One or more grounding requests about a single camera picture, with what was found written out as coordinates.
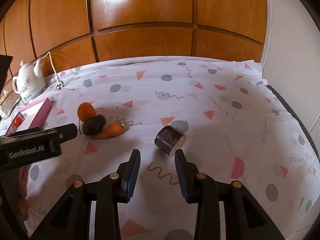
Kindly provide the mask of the person's left hand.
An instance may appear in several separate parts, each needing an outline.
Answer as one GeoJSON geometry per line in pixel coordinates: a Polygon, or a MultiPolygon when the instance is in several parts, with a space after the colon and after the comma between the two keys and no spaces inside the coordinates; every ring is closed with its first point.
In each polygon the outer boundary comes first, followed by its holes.
{"type": "Polygon", "coordinates": [[[2,182],[2,186],[4,189],[3,196],[9,195],[9,193],[14,193],[11,198],[10,206],[15,217],[21,221],[26,221],[29,218],[29,204],[26,200],[26,183],[18,178],[13,181],[4,181],[2,182]]]}

